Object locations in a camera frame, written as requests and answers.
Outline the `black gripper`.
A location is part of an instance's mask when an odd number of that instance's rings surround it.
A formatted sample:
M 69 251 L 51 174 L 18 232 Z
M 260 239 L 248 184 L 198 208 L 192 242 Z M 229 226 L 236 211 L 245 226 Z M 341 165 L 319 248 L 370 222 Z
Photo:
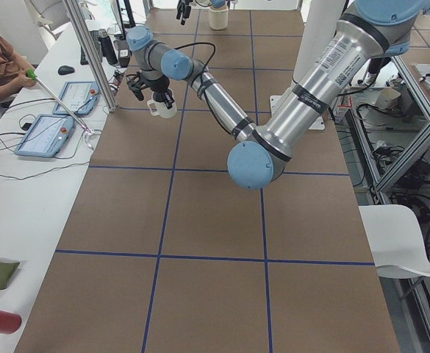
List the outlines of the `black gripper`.
M 176 19 L 181 20 L 181 25 L 185 25 L 186 20 L 190 17 L 190 1 L 179 0 L 177 4 Z M 166 76 L 151 82 L 151 90 L 153 91 L 153 100 L 165 103 L 168 109 L 171 109 L 174 104 L 174 99 L 169 93 L 170 80 Z

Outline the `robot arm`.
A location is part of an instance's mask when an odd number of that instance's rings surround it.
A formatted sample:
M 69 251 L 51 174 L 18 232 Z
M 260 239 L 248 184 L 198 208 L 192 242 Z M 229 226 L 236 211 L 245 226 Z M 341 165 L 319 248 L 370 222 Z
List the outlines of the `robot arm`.
M 229 152 L 230 177 L 241 187 L 260 189 L 277 179 L 294 145 L 369 59 L 401 55 L 424 1 L 355 1 L 338 19 L 337 31 L 299 82 L 283 93 L 270 120 L 257 126 L 200 60 L 154 39 L 144 25 L 126 36 L 140 66 L 130 89 L 138 100 L 150 88 L 170 108 L 172 79 L 183 80 L 205 101 L 215 120 L 237 145 Z

